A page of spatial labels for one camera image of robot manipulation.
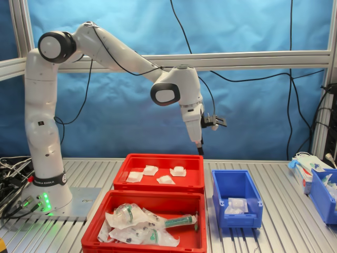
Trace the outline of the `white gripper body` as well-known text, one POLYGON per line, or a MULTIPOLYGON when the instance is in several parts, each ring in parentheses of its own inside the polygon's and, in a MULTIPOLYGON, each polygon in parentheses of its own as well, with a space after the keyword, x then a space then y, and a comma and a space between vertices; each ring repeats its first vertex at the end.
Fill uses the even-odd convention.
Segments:
POLYGON ((204 112, 202 102, 190 105, 180 105, 183 122, 186 125, 187 132, 192 142, 201 143, 202 127, 201 118, 204 112))

